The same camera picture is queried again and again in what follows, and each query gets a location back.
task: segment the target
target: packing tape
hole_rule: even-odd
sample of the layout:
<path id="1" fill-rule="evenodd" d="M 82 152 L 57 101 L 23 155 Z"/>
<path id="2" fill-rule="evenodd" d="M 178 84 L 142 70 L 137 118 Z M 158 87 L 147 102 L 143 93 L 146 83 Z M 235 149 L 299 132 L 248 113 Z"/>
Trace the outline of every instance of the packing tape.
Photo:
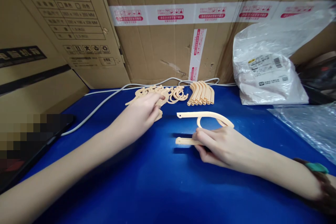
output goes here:
<path id="1" fill-rule="evenodd" d="M 115 26 L 259 23 L 331 7 L 335 2 L 247 1 L 178 5 L 110 6 Z"/>
<path id="2" fill-rule="evenodd" d="M 192 50 L 189 64 L 189 80 L 197 81 L 198 70 L 200 68 L 203 46 L 205 42 L 206 29 L 195 29 L 192 41 Z"/>

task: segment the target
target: green bead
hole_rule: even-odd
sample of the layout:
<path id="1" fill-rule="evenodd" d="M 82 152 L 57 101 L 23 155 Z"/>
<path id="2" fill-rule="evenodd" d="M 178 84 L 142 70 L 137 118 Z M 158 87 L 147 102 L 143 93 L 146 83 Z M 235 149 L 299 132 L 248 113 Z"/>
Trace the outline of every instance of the green bead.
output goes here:
<path id="1" fill-rule="evenodd" d="M 329 174 L 329 170 L 325 166 L 321 165 L 320 163 L 307 163 L 305 164 L 305 166 L 307 166 L 308 169 L 313 172 L 318 171 L 324 174 Z"/>

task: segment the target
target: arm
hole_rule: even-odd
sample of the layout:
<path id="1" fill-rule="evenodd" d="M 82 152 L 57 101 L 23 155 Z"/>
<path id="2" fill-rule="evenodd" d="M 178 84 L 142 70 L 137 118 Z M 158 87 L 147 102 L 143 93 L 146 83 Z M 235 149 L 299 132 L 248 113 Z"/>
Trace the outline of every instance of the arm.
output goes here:
<path id="1" fill-rule="evenodd" d="M 0 223 L 32 223 L 85 174 L 142 136 L 159 114 L 160 98 L 139 98 L 105 130 L 0 195 Z"/>
<path id="2" fill-rule="evenodd" d="M 233 128 L 198 128 L 193 139 L 212 151 L 195 146 L 203 162 L 262 177 L 308 200 L 322 197 L 320 183 L 303 164 L 252 143 Z M 336 177 L 327 177 L 336 187 Z"/>

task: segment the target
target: cardboard box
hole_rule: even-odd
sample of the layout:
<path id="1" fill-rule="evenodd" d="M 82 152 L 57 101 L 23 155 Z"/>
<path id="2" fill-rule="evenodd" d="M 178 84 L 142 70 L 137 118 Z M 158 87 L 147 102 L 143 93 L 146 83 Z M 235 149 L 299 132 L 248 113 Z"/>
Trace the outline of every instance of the cardboard box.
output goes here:
<path id="1" fill-rule="evenodd" d="M 61 55 L 88 87 L 114 88 L 130 82 L 106 0 L 18 1 L 50 40 L 49 50 Z M 15 32 L 28 28 L 22 23 Z M 35 40 L 35 30 L 29 31 Z"/>
<path id="2" fill-rule="evenodd" d="M 0 114 L 61 113 L 88 88 L 20 0 L 0 0 Z"/>
<path id="3" fill-rule="evenodd" d="M 308 1 L 316 1 L 314 9 L 330 4 L 321 2 L 327 0 L 107 0 L 129 78 L 141 84 L 173 76 L 198 80 L 219 77 L 221 83 L 232 82 L 235 34 L 253 22 L 293 15 L 285 12 L 288 6 L 310 6 Z M 206 35 L 200 55 L 196 55 L 195 34 L 202 29 Z M 322 44 L 312 41 L 307 45 L 319 49 L 310 55 L 299 50 L 293 60 L 330 51 L 332 37 L 321 36 Z"/>

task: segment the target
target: clear plastic bag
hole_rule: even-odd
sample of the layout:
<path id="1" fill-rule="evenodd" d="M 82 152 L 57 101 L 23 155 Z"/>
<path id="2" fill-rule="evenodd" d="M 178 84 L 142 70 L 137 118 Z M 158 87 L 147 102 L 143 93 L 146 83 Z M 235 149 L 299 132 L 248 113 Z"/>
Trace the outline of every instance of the clear plastic bag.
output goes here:
<path id="1" fill-rule="evenodd" d="M 268 111 L 336 165 L 336 102 L 274 106 Z"/>
<path id="2" fill-rule="evenodd" d="M 233 73 L 243 105 L 306 104 L 289 57 L 333 19 L 332 9 L 253 24 L 233 42 Z"/>

